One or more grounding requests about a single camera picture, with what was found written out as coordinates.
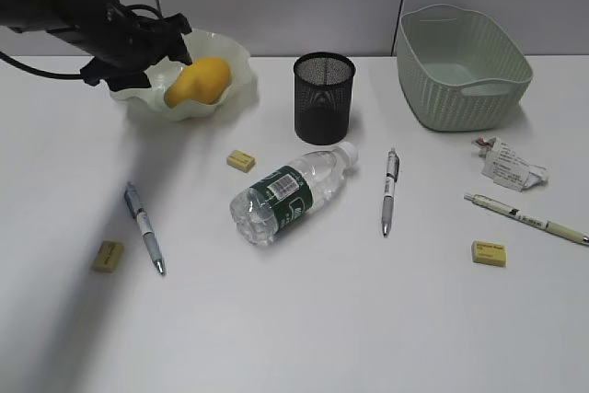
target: eraser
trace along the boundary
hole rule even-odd
[[[472,243],[472,260],[480,264],[505,267],[507,263],[505,246],[503,244],[475,241]]]
[[[249,172],[250,169],[256,164],[256,159],[253,156],[241,151],[233,151],[227,157],[227,165],[233,166],[243,172]]]
[[[98,255],[92,263],[92,269],[97,272],[112,273],[117,267],[124,247],[115,241],[103,241]]]

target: white wavy bowl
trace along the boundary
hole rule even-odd
[[[174,108],[170,108],[164,101],[166,90],[176,81],[184,68],[180,62],[171,62],[167,57],[158,64],[148,68],[145,73],[149,77],[151,88],[129,88],[117,92],[110,92],[110,96],[119,102],[126,102],[127,106],[145,107],[161,115],[169,121],[180,121],[190,117],[206,117],[211,115],[217,107],[226,100],[234,97],[244,85],[254,79],[249,66],[249,52],[233,39],[221,34],[193,29],[183,36],[192,60],[201,57],[214,56],[225,59],[231,70],[231,81],[221,97],[213,104],[207,105],[194,100],[185,100]]]

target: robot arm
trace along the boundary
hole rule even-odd
[[[140,16],[139,9],[156,17]],[[150,87],[144,70],[164,57],[191,63],[181,36],[191,32],[188,20],[181,14],[162,17],[150,6],[124,6],[119,0],[0,0],[0,26],[45,30],[88,52],[94,59],[80,77],[91,86],[105,80],[113,91]]]

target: black mesh pencil holder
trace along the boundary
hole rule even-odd
[[[294,63],[294,130],[307,143],[335,144],[345,137],[356,67],[332,52],[313,52]]]

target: white pen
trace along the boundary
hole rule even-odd
[[[385,178],[385,196],[383,198],[383,212],[380,218],[383,227],[383,235],[388,236],[393,223],[393,207],[395,205],[395,184],[398,178],[398,155],[393,147],[388,151],[387,176]]]
[[[510,218],[524,223],[525,225],[531,225],[536,229],[543,230],[552,235],[556,235],[557,237],[562,237],[574,243],[589,246],[589,237],[587,235],[576,232],[568,227],[565,227],[564,225],[559,225],[552,221],[541,221],[537,220],[536,218],[532,218],[531,216],[520,214],[519,209],[515,209],[514,207],[503,204],[502,202],[497,202],[489,197],[485,197],[484,195],[472,195],[470,193],[465,193],[464,198],[465,200],[475,203],[477,206],[484,207],[485,209],[494,211],[497,214],[509,216]]]
[[[147,217],[147,212],[145,211],[141,200],[139,200],[137,189],[131,182],[127,183],[124,199],[127,203],[127,207],[129,208],[131,216],[137,222],[139,230],[141,230],[141,235],[144,238],[144,243],[147,247],[147,251],[149,252],[149,256],[151,257],[151,261],[154,263],[154,266],[156,266],[157,272],[160,275],[165,276],[166,264],[164,262],[164,257],[162,257],[162,252],[159,250],[156,234],[154,234],[154,229],[151,227],[151,223]]]

